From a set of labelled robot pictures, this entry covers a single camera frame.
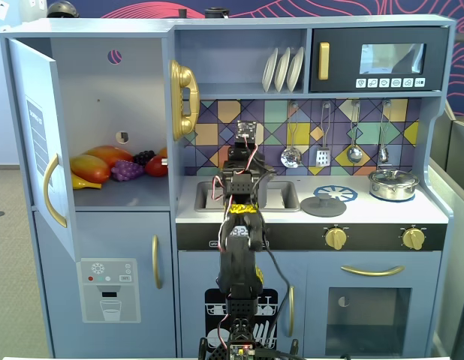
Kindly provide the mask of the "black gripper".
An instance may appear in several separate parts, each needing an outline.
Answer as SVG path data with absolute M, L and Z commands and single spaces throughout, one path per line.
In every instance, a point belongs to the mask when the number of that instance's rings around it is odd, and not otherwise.
M 258 123 L 256 121 L 238 120 L 234 136 L 234 146 L 239 149 L 253 150 L 257 145 L 257 129 Z

